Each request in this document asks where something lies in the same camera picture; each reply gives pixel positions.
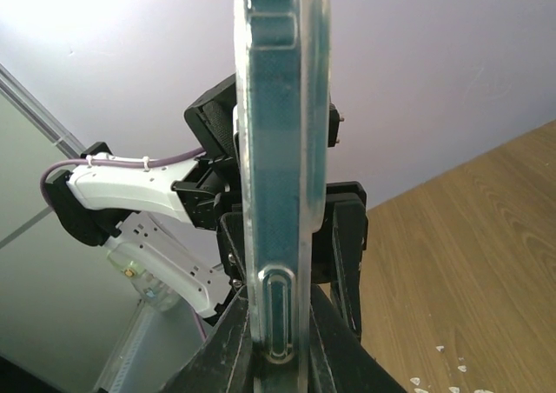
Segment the gray wall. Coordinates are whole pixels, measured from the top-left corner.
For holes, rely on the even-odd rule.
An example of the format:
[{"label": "gray wall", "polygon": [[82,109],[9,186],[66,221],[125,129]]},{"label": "gray wall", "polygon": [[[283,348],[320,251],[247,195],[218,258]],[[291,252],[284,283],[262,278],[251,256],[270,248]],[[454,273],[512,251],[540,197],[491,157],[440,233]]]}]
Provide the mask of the gray wall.
[{"label": "gray wall", "polygon": [[64,156],[2,93],[0,123],[0,355],[63,391],[88,393],[139,296],[106,250],[80,244],[48,214],[38,180]]},{"label": "gray wall", "polygon": [[[0,62],[84,143],[151,157],[195,147],[182,112],[234,69],[232,0],[119,4],[80,36],[39,34],[5,11]],[[333,99],[347,121],[329,177],[362,181],[369,205],[556,117],[556,0],[332,6]]]}]

